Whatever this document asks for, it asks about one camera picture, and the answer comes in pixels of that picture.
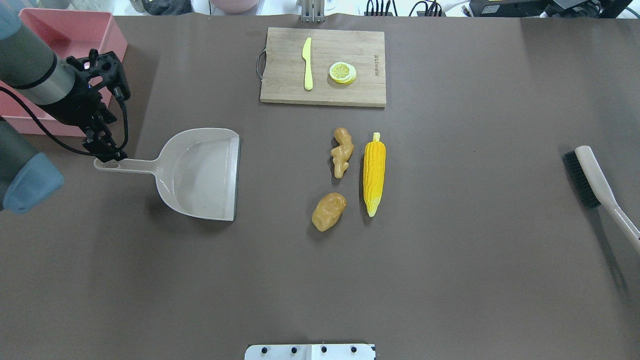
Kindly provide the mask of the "white robot base pillar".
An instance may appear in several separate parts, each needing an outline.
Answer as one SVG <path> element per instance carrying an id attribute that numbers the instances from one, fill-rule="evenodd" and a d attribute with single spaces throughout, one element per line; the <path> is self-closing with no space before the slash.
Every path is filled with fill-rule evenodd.
<path id="1" fill-rule="evenodd" d="M 374 344 L 254 344 L 247 347 L 245 360 L 375 360 Z"/>

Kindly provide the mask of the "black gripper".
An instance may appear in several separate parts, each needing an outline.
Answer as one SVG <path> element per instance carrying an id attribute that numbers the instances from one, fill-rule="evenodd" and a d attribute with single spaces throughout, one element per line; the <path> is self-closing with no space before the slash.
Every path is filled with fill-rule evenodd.
<path id="1" fill-rule="evenodd" d="M 128 155 L 115 144 L 106 125 L 117 120 L 107 109 L 103 96 L 90 85 L 73 85 L 69 94 L 54 103 L 54 118 L 58 122 L 85 129 L 82 146 L 90 156 L 101 162 L 121 161 Z"/>

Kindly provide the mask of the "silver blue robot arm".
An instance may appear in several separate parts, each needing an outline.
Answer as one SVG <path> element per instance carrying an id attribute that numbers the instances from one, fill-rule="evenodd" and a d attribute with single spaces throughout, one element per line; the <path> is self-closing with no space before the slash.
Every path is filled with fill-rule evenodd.
<path id="1" fill-rule="evenodd" d="M 1 92 L 14 100 L 35 125 L 67 151 L 107 163 L 128 156 L 126 100 L 131 96 L 116 53 L 92 48 L 86 57 L 62 59 L 19 18 L 1 5 Z M 53 119 L 86 136 L 83 150 L 58 139 L 26 105 L 32 102 Z M 1 209 L 25 214 L 64 184 L 45 153 L 37 150 L 6 118 L 1 119 Z"/>

